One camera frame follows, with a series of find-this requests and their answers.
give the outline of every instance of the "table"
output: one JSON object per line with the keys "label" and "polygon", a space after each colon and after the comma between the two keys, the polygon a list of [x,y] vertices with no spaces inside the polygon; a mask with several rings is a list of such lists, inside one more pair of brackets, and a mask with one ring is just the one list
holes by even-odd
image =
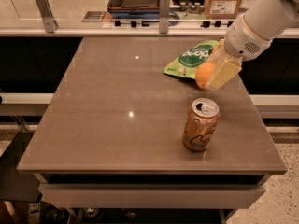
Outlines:
{"label": "table", "polygon": [[[201,41],[83,38],[18,170],[73,215],[91,206],[220,209],[223,223],[248,208],[286,166],[239,77],[202,91],[163,73]],[[199,97],[214,100],[221,118],[207,152],[194,153],[181,140]]]}

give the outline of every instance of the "green chip bag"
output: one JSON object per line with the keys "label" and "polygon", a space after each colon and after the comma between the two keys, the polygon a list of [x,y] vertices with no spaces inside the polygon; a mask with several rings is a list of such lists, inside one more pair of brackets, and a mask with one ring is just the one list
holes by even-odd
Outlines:
{"label": "green chip bag", "polygon": [[196,68],[206,61],[217,44],[218,41],[207,40],[187,50],[173,62],[169,63],[164,69],[164,73],[176,77],[195,79]]}

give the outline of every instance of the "can lid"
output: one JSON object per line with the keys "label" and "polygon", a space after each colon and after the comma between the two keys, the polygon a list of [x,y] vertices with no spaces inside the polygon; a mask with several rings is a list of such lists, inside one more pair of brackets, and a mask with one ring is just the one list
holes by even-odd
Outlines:
{"label": "can lid", "polygon": [[217,104],[207,98],[198,98],[192,103],[192,110],[199,116],[211,118],[217,116],[219,107]]}

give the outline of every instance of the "drawer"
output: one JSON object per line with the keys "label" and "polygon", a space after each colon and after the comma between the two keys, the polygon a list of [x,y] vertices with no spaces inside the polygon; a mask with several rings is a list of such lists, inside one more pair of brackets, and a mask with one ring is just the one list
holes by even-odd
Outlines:
{"label": "drawer", "polygon": [[249,208],[264,194],[256,185],[41,184],[47,202],[62,208]]}

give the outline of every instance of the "soda can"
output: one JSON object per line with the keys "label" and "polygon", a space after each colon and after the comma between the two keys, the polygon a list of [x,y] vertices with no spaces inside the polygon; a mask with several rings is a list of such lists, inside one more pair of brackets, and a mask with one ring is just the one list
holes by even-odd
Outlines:
{"label": "soda can", "polygon": [[192,102],[186,121],[183,143],[192,151],[204,151],[216,129],[220,117],[217,104],[207,98]]}

